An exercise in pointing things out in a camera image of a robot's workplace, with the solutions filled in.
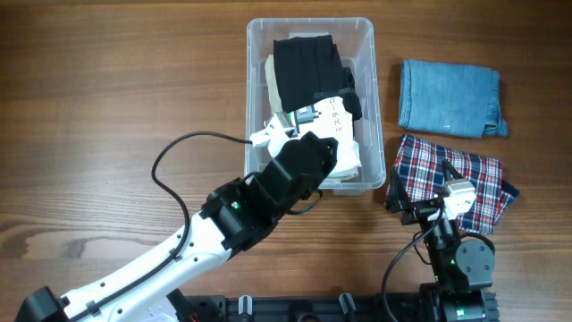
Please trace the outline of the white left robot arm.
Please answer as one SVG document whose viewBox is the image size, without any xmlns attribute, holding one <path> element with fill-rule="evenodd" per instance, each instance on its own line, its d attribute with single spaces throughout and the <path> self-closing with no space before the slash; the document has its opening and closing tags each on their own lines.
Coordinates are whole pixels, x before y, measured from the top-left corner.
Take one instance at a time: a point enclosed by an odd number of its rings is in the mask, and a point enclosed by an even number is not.
<svg viewBox="0 0 572 322">
<path fill-rule="evenodd" d="M 338 142 L 309 131 L 287 141 L 261 172 L 212 191 L 196 214 L 175 197 L 184 225 L 168 239 L 101 280 L 57 297 L 47 287 L 29 295 L 19 321 L 142 321 L 182 318 L 174 309 L 150 312 L 191 279 L 251 249 L 284 215 L 318 191 L 336 165 Z"/>
</svg>

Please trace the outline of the black garment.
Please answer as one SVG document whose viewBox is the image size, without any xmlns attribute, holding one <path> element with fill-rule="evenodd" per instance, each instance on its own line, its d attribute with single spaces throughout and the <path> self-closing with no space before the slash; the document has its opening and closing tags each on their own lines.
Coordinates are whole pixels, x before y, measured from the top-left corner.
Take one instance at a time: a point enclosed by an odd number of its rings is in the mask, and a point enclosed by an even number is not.
<svg viewBox="0 0 572 322">
<path fill-rule="evenodd" d="M 342 65 L 330 35 L 275 40 L 273 63 L 283 111 L 290 113 L 328 97 L 341 97 L 352 119 L 362 118 L 353 73 Z"/>
</svg>

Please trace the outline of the blue jeans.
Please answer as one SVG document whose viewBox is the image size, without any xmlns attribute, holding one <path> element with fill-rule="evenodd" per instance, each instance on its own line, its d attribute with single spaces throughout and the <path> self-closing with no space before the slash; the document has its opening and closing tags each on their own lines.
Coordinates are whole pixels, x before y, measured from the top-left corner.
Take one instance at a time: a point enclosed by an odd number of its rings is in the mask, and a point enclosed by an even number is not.
<svg viewBox="0 0 572 322">
<path fill-rule="evenodd" d="M 405 60 L 398 125 L 456 137 L 506 137 L 500 80 L 488 67 Z"/>
</svg>

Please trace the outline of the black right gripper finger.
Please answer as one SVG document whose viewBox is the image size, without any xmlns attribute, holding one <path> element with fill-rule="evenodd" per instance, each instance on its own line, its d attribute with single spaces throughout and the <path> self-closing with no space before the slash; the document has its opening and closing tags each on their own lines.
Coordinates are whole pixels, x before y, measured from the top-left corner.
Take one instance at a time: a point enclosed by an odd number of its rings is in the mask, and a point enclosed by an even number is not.
<svg viewBox="0 0 572 322">
<path fill-rule="evenodd" d="M 395 168 L 391 169 L 391 181 L 387 190 L 385 208 L 390 213 L 401 213 L 411 209 L 410 197 Z"/>
<path fill-rule="evenodd" d="M 442 160 L 442 171 L 444 180 L 446 182 L 458 180 L 460 178 L 460 173 L 455 169 L 455 167 L 448 159 Z"/>
</svg>

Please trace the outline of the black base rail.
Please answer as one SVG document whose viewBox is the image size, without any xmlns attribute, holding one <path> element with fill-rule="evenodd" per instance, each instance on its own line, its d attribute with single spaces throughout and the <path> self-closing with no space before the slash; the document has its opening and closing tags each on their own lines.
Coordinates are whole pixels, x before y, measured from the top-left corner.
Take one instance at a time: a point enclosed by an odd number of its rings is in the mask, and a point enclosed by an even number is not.
<svg viewBox="0 0 572 322">
<path fill-rule="evenodd" d="M 379 294 L 353 297 L 239 298 L 185 296 L 175 290 L 167 296 L 177 321 L 296 322 L 296 321 L 388 321 Z M 455 298 L 430 293 L 390 293 L 391 314 L 398 321 L 499 321 L 496 295 L 460 295 Z"/>
</svg>

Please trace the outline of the clear plastic storage bin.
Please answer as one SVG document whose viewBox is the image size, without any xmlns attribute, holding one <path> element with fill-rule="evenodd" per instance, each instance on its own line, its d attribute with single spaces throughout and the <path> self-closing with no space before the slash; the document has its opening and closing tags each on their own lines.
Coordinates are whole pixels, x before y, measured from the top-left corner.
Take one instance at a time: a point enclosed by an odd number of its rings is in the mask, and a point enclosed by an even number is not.
<svg viewBox="0 0 572 322">
<path fill-rule="evenodd" d="M 347 181 L 326 180 L 320 188 L 336 195 L 359 195 L 381 187 L 386 180 L 382 117 L 372 22 L 363 17 L 343 18 L 256 18 L 247 26 L 246 137 L 264 129 L 272 114 L 265 80 L 265 61 L 273 53 L 275 40 L 330 35 L 341 63 L 349 67 L 362 107 L 362 118 L 354 122 L 362 166 Z"/>
</svg>

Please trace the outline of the red blue plaid shirt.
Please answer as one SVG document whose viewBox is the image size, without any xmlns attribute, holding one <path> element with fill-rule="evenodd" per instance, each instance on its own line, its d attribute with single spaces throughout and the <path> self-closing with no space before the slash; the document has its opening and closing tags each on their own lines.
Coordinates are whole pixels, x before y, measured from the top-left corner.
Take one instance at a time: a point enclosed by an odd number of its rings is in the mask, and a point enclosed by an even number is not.
<svg viewBox="0 0 572 322">
<path fill-rule="evenodd" d="M 431 199 L 442 190 L 444 159 L 475 187 L 475 202 L 469 211 L 457 217 L 458 227 L 468 232 L 492 234 L 501 215 L 519 195 L 519 190 L 504 179 L 500 160 L 446 148 L 405 134 L 400 139 L 393 168 L 410 200 L 421 201 Z"/>
</svg>

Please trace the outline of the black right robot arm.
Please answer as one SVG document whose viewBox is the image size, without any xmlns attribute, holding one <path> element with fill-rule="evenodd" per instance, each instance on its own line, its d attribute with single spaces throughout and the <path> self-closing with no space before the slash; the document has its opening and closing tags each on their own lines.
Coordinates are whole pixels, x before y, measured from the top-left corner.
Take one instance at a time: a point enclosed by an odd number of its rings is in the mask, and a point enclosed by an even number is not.
<svg viewBox="0 0 572 322">
<path fill-rule="evenodd" d="M 496 295 L 488 292 L 495 268 L 495 247 L 479 233 L 461 233 L 456 218 L 465 214 L 476 199 L 474 185 L 452 164 L 442 161 L 444 184 L 432 198 L 412 201 L 398 171 L 391 171 L 386 209 L 401 214 L 403 225 L 419 225 L 420 233 L 391 261 L 383 275 L 381 305 L 390 321 L 387 284 L 399 260 L 422 242 L 429 255 L 425 262 L 434 281 L 421 284 L 416 294 L 415 317 L 423 321 L 498 321 Z"/>
</svg>

